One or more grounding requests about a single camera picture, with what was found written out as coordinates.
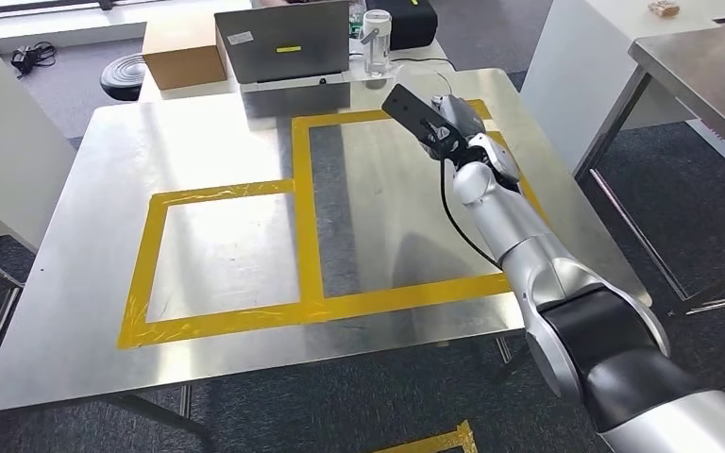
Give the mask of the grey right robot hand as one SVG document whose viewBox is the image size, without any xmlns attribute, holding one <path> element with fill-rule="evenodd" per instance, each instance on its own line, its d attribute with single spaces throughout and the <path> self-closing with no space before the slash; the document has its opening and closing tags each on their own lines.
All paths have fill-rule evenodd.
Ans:
<svg viewBox="0 0 725 453">
<path fill-rule="evenodd" d="M 425 145 L 425 148 L 432 159 L 450 159 L 461 154 L 471 138 L 485 132 L 481 117 L 461 97 L 453 94 L 434 95 L 430 106 L 442 117 L 440 122 L 430 122 L 434 142 Z"/>
</svg>

